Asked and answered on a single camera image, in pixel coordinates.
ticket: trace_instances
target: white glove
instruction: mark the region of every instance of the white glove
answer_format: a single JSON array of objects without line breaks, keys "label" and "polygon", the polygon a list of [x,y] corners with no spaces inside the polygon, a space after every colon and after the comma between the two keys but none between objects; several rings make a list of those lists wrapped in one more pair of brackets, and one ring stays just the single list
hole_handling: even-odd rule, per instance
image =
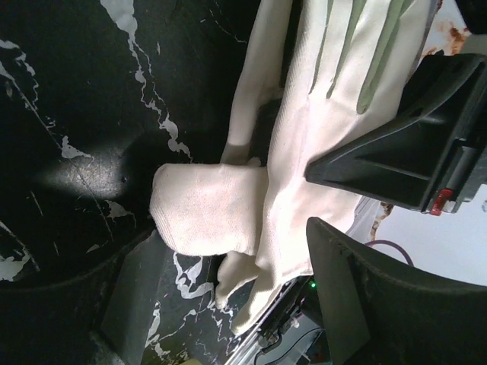
[{"label": "white glove", "polygon": [[[253,36],[278,3],[261,4]],[[156,174],[151,213],[167,244],[187,255],[229,252],[218,271],[217,305],[224,306],[236,289],[256,278],[247,304],[232,323],[235,334],[260,317],[286,281],[311,274],[305,234],[309,217],[321,217],[342,232],[352,225],[360,196],[310,184],[304,169],[395,116],[428,7],[427,0],[307,0],[272,133],[268,170],[165,165]],[[285,32],[281,37],[283,43]],[[268,62],[251,62],[258,40],[250,39],[246,65],[251,66],[244,66],[235,93],[222,162],[247,159],[256,110],[271,94],[263,90],[275,90],[279,82],[274,70],[280,70],[280,59],[275,69]],[[269,46],[270,54],[277,48]],[[254,72],[263,76],[253,84],[247,79]],[[251,89],[248,85],[256,87],[259,97],[241,91]]]}]

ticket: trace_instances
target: stain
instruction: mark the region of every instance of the stain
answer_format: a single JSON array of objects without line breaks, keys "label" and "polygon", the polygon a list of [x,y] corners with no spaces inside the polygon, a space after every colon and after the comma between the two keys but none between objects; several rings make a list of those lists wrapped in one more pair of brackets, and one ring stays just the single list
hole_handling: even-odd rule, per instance
[{"label": "stain", "polygon": [[393,211],[394,205],[392,204],[387,204],[384,202],[380,203],[379,211],[377,213],[377,216],[375,218],[374,224],[372,224],[372,229],[371,229],[371,241],[376,240],[376,235],[377,235],[377,229],[380,226],[380,223],[386,219],[387,217],[390,216],[390,213]]},{"label": "stain", "polygon": [[468,28],[462,27],[461,30],[455,26],[453,21],[439,21],[435,25],[436,31],[441,33],[447,41],[443,49],[445,54],[454,56],[460,53],[466,38],[470,35]]},{"label": "stain", "polygon": [[460,53],[468,35],[469,34],[464,30],[461,33],[456,27],[450,28],[450,46],[452,55]]}]

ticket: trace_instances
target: black marble surface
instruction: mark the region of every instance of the black marble surface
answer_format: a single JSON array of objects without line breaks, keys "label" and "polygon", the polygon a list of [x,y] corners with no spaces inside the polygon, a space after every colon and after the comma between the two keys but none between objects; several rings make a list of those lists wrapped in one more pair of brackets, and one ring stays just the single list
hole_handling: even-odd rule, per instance
[{"label": "black marble surface", "polygon": [[[153,225],[163,163],[215,163],[259,0],[0,3],[0,286]],[[142,363],[224,363],[248,288],[169,252]]]},{"label": "black marble surface", "polygon": [[177,365],[188,358],[224,364],[245,335],[235,338],[231,321],[251,286],[236,292],[227,308],[216,309],[214,287],[219,258],[166,253],[143,364]]}]

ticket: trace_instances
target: white marble vein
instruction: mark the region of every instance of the white marble vein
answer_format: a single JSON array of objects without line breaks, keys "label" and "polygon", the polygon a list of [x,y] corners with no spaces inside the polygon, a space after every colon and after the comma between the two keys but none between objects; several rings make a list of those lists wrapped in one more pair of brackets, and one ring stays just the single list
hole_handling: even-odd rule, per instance
[{"label": "white marble vein", "polygon": [[181,350],[174,356],[168,357],[168,354],[170,354],[171,351],[164,351],[162,350],[161,347],[159,347],[159,349],[160,349],[159,352],[156,350],[156,353],[158,355],[159,354],[162,355],[162,357],[159,356],[159,358],[164,359],[163,362],[164,365],[180,365],[182,362],[189,360],[189,355],[187,350]]},{"label": "white marble vein", "polygon": [[56,250],[56,254],[59,256],[59,250],[58,250],[58,245],[56,245],[56,242],[53,242],[54,249]]},{"label": "white marble vein", "polygon": [[180,291],[181,297],[183,299],[193,299],[201,297],[206,293],[213,291],[213,283],[200,284],[195,290],[191,291],[192,286],[196,284],[196,279],[198,278],[199,274],[201,274],[203,257],[200,257],[199,261],[195,265],[190,266],[186,270],[183,270],[178,261],[177,253],[174,253],[173,263],[176,266],[177,270],[175,284],[177,286],[177,290]]},{"label": "white marble vein", "polygon": [[[44,117],[44,118],[41,117],[40,116],[40,113],[39,113],[39,110],[37,109],[37,105],[36,105],[36,102],[38,100],[37,88],[39,87],[39,83],[37,83],[37,80],[34,77],[34,75],[36,74],[36,72],[34,71],[34,68],[29,63],[27,63],[27,61],[26,61],[26,59],[27,59],[26,54],[21,51],[21,48],[19,47],[19,45],[15,44],[15,43],[13,43],[13,42],[11,42],[9,40],[0,40],[0,48],[4,48],[4,49],[17,49],[19,52],[21,52],[21,55],[18,56],[15,59],[15,61],[16,61],[16,63],[18,65],[23,65],[26,68],[27,73],[30,75],[31,80],[34,82],[34,86],[32,88],[32,91],[33,91],[35,97],[32,100],[30,100],[26,96],[26,94],[22,91],[22,89],[20,88],[20,86],[16,82],[15,78],[5,69],[5,67],[2,64],[2,62],[0,62],[0,76],[3,76],[4,78],[7,78],[12,83],[13,87],[17,90],[17,92],[21,96],[21,99],[24,101],[25,108],[27,110],[30,110],[35,115],[37,121],[41,124],[41,126],[44,128],[44,130],[49,135],[51,141],[56,145],[56,147],[61,151],[61,154],[62,154],[63,151],[65,152],[66,150],[63,150],[62,144],[60,144],[57,141],[55,135],[50,130],[53,126],[56,125],[56,121],[54,119],[49,118],[49,117]],[[72,150],[70,150],[68,148],[67,151],[68,151],[68,156],[69,156],[69,153],[72,152]],[[68,158],[68,160],[70,161],[70,164],[75,168],[77,174],[80,177],[81,182],[83,183],[83,186],[86,187],[88,193],[90,194],[90,197],[92,197],[92,199],[94,200],[94,203],[97,206],[98,211],[102,215],[103,222],[105,224],[105,228],[107,229],[107,231],[108,231],[108,233],[110,235],[110,238],[113,241],[113,233],[112,233],[112,230],[110,229],[110,226],[108,225],[107,219],[103,215],[103,211],[101,209],[100,203],[95,198],[94,193],[93,193],[93,190],[91,189],[91,187],[88,184],[88,182],[86,181],[86,179],[83,177],[83,174],[81,173],[81,170],[80,170],[79,166],[76,165],[72,161],[72,158]]]},{"label": "white marble vein", "polygon": [[215,321],[215,324],[218,328],[218,335],[217,335],[217,338],[216,338],[216,341],[219,343],[221,341],[226,341],[227,342],[227,347],[225,349],[225,353],[226,355],[228,355],[229,353],[231,353],[231,346],[232,345],[235,345],[235,342],[237,343],[240,343],[240,338],[235,338],[234,336],[230,336],[230,337],[226,337],[226,336],[222,336],[221,335],[221,331],[223,329],[223,319],[217,319],[216,318],[216,313],[217,313],[217,310],[220,312],[220,313],[223,313],[223,314],[226,314],[228,315],[230,318],[228,319],[228,329],[230,329],[231,327],[231,323],[232,323],[232,320],[233,320],[233,317],[234,317],[234,311],[237,310],[237,307],[234,307],[234,308],[224,308],[224,309],[217,309],[216,308],[216,304],[215,304],[215,300],[212,298],[210,300],[210,302],[208,303],[208,306],[206,307],[206,309],[208,309],[212,314],[212,319]]},{"label": "white marble vein", "polygon": [[[220,17],[224,18],[227,21],[227,23],[231,25],[230,20],[223,15],[223,12],[221,11],[220,5],[216,2],[216,0],[213,0],[213,3],[215,4],[216,8],[218,9],[218,13],[220,13]],[[246,40],[241,40],[240,38],[237,37],[237,34],[235,33],[235,30],[233,29],[233,27],[231,28],[231,32],[226,30],[224,27],[222,27],[222,25],[219,23],[219,21],[217,21],[215,13],[213,12],[213,10],[209,9],[209,11],[210,11],[210,14],[212,15],[213,21],[215,22],[217,27],[220,28],[220,30],[223,33],[232,37],[237,43],[245,43],[245,44],[248,43]]]},{"label": "white marble vein", "polygon": [[168,335],[164,335],[163,337],[160,337],[159,338],[159,341],[162,341],[164,340],[165,338],[169,338],[171,336],[174,336],[176,333],[178,333],[185,325],[186,325],[186,320],[189,316],[195,316],[196,315],[196,311],[194,309],[191,309],[184,317],[183,317],[183,323],[180,325],[180,327],[174,331],[174,332],[171,332],[170,334]]},{"label": "white marble vein", "polygon": [[154,316],[154,319],[152,320],[151,327],[147,334],[147,339],[145,340],[145,347],[157,342],[157,340],[159,339],[159,335],[156,335],[156,331],[161,324],[161,303],[159,301],[155,303],[155,308],[152,312],[152,315]]},{"label": "white marble vein", "polygon": [[14,281],[14,278],[22,271],[24,265],[30,260],[30,256],[26,253],[21,260],[15,260],[14,256],[9,256],[6,259],[0,257],[0,281]]},{"label": "white marble vein", "polygon": [[12,100],[12,97],[14,97],[14,89],[12,89],[12,85],[9,80],[5,82],[5,93],[8,96],[8,99]]},{"label": "white marble vein", "polygon": [[[182,142],[178,142],[179,131],[177,125],[170,120],[169,109],[166,103],[155,90],[155,80],[152,74],[152,64],[148,54],[140,47],[135,38],[135,32],[137,31],[137,20],[134,17],[135,9],[133,0],[100,0],[101,5],[105,8],[113,23],[116,26],[126,32],[129,36],[127,42],[129,43],[129,51],[132,54],[134,60],[136,60],[138,69],[135,72],[135,79],[142,84],[142,95],[140,101],[144,106],[150,110],[154,110],[158,114],[159,129],[164,129],[169,133],[170,140],[167,143],[170,150],[173,152],[183,152],[191,160],[191,153],[189,148]],[[147,61],[147,69],[144,70],[139,57],[139,53]],[[160,46],[158,43],[158,53],[160,53]],[[148,80],[145,77],[145,71],[147,77],[150,78],[152,87],[148,88]],[[166,113],[166,117],[162,120],[163,110]]]},{"label": "white marble vein", "polygon": [[161,360],[165,360],[167,358],[167,355],[170,354],[170,350],[167,350],[167,351],[163,350],[161,347],[161,344],[159,344],[159,343],[155,344],[154,351],[159,356],[159,358]]},{"label": "white marble vein", "polygon": [[105,202],[108,204],[108,208],[110,209],[110,213],[107,215],[107,218],[110,218],[113,222],[115,222],[115,218],[132,215],[132,218],[134,220],[134,227],[137,227],[135,214],[133,214],[131,211],[127,211],[122,205],[117,202],[112,202],[111,200],[105,200]]},{"label": "white marble vein", "polygon": [[206,350],[206,345],[202,344],[200,341],[196,340],[196,346],[201,346],[203,348],[203,356],[211,358],[212,353]]},{"label": "white marble vein", "polygon": [[42,210],[42,208],[40,207],[40,204],[39,204],[39,202],[37,201],[37,198],[36,198],[36,196],[35,196],[35,194],[33,193],[33,191],[32,191],[32,190],[30,191],[30,196],[32,196],[33,202],[36,204],[37,209],[39,209],[39,213],[40,213],[40,215],[43,217],[43,216],[44,216],[43,210]]},{"label": "white marble vein", "polygon": [[30,254],[29,252],[29,249],[24,245],[24,243],[15,235],[15,233],[13,233],[2,221],[0,221],[0,228],[2,228],[5,232],[8,233],[8,235],[10,237],[12,237],[15,242],[17,242],[19,244],[19,246],[22,247],[22,251],[24,252],[24,259],[25,257],[27,257],[27,259],[25,260],[24,264],[22,264],[20,270],[24,267],[25,263],[27,263],[27,261],[31,260],[32,261],[32,264],[34,266],[34,268],[37,270],[37,271],[40,271],[39,269],[39,265],[37,264],[36,260],[32,257],[32,255]]},{"label": "white marble vein", "polygon": [[62,137],[62,144],[61,144],[61,157],[71,160],[72,158],[76,157],[86,157],[94,160],[94,157],[90,154],[86,154],[83,151],[74,148],[69,144],[69,137],[65,135]]},{"label": "white marble vein", "polygon": [[91,251],[94,251],[95,249],[99,249],[100,247],[101,247],[100,245],[97,245],[97,244],[95,243],[95,244],[94,244],[92,247],[90,247],[90,248],[89,248],[89,249],[86,251],[86,253],[89,253],[89,252],[91,252]]}]

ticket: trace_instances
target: purple cable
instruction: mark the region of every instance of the purple cable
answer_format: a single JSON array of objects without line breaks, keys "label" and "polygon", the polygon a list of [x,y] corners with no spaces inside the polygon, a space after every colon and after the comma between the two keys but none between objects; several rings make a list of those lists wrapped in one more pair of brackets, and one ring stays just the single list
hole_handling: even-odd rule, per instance
[{"label": "purple cable", "polygon": [[386,241],[386,240],[377,240],[377,241],[372,241],[369,243],[365,243],[367,247],[373,247],[375,245],[386,245],[393,247],[394,249],[397,249],[401,254],[404,256],[404,259],[406,259],[407,263],[409,266],[412,266],[414,268],[414,264],[412,263],[411,256],[406,252],[406,250],[399,246],[397,243]]}]

